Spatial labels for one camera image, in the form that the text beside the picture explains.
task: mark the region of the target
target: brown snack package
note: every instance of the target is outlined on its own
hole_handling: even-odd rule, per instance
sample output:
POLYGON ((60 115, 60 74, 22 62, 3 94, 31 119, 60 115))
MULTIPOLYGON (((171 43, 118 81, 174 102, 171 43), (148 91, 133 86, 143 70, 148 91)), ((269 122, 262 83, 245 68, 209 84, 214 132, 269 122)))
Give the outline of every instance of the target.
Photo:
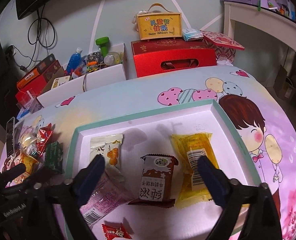
POLYGON ((170 199, 171 180, 174 166, 178 160, 170 155, 147 154, 141 157, 145 161, 139 198, 128 205, 145 205, 170 208, 174 206, 175 199, 170 199))

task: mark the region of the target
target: pink patterned box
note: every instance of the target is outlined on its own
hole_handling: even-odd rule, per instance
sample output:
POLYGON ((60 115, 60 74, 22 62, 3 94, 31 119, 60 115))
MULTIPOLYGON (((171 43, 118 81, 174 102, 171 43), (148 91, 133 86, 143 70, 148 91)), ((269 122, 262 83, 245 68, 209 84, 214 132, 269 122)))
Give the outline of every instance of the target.
POLYGON ((204 42, 207 46, 215 49, 217 60, 228 60, 230 63, 233 63, 236 49, 245 49, 241 44, 223 33, 207 31, 203 31, 202 33, 204 35, 204 42))

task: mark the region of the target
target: barcode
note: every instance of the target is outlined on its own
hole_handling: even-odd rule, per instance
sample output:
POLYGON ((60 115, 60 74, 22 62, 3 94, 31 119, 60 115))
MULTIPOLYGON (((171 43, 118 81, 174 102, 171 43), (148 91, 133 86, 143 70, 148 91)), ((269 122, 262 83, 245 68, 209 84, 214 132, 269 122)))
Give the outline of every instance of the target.
POLYGON ((94 211, 91 211, 91 213, 89 215, 84 217, 88 226, 91 225, 92 223, 96 222, 100 218, 101 218, 101 216, 96 214, 94 211))
POLYGON ((205 184, 198 172, 198 160, 203 155, 206 155, 205 149, 187 152, 188 160, 193 170, 193 174, 191 178, 192 187, 205 184))

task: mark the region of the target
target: bottle of blue liquid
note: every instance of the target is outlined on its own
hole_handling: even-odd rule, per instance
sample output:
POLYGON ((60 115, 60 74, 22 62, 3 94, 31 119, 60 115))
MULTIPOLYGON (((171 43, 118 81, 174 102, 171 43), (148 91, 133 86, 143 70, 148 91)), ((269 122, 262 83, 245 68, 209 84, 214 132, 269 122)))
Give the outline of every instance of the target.
POLYGON ((82 49, 77 48, 76 53, 71 55, 68 66, 66 68, 68 75, 71 75, 71 73, 74 72, 78 65, 81 63, 81 52, 82 49))

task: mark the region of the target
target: pink blush cheek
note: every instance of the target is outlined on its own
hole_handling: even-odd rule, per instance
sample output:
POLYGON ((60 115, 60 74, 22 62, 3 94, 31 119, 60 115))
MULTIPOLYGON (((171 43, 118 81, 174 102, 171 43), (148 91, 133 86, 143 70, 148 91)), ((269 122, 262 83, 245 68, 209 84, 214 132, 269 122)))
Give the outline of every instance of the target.
POLYGON ((261 143, 264 139, 264 136, 262 135, 261 132, 257 131, 255 134, 254 134, 254 140, 255 142, 257 143, 261 143))

